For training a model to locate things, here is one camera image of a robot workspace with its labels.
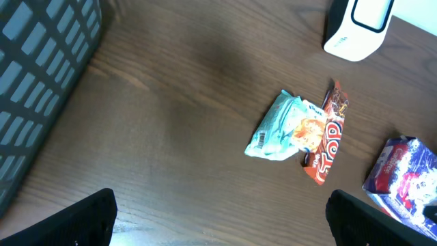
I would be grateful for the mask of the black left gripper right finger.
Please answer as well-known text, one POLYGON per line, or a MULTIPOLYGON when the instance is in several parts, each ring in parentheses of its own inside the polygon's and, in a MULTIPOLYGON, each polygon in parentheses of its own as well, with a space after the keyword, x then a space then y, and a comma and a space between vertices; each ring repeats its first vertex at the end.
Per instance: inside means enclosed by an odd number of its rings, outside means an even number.
POLYGON ((390 218, 354 196, 334 190, 326 220, 337 245, 435 245, 436 241, 390 218))

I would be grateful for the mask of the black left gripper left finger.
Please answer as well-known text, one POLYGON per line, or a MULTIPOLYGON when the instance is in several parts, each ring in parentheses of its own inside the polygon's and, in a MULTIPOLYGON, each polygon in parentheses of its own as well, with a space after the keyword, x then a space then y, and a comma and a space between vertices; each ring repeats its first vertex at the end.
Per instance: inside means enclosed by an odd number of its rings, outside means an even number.
POLYGON ((105 188, 1 240, 1 246, 109 246, 117 216, 112 189, 105 188))

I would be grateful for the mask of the purple snack pack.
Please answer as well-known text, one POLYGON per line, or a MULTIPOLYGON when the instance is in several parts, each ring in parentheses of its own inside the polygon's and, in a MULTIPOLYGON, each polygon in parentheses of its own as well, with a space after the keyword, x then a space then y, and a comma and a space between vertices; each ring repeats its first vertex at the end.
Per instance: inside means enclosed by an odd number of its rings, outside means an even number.
POLYGON ((418 138, 389 139, 363 190, 388 216, 436 239, 436 222, 423 214, 436 205, 436 154, 418 138))

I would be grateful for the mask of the orange Top chocolate bar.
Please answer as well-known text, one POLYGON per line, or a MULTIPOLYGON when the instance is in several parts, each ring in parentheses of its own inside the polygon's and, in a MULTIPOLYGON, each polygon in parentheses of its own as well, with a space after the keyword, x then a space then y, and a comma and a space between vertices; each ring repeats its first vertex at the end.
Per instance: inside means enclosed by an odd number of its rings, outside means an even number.
POLYGON ((345 114, 349 107, 348 95, 342 90, 339 81, 333 81, 333 86, 326 93, 322 106, 327 113, 322 141, 315 152, 306 154, 303 167, 307 175, 318 185, 325 183, 339 150, 345 114))

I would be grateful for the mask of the teal snack packet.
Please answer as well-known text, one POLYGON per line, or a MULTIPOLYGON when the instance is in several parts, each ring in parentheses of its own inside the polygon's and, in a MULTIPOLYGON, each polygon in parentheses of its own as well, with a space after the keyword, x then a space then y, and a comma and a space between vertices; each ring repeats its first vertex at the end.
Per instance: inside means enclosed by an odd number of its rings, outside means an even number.
POLYGON ((297 121, 292 119, 293 106, 301 102, 300 97, 282 90, 253 133, 244 153, 270 161, 284 161, 299 152, 291 142, 291 135, 297 126, 297 121))

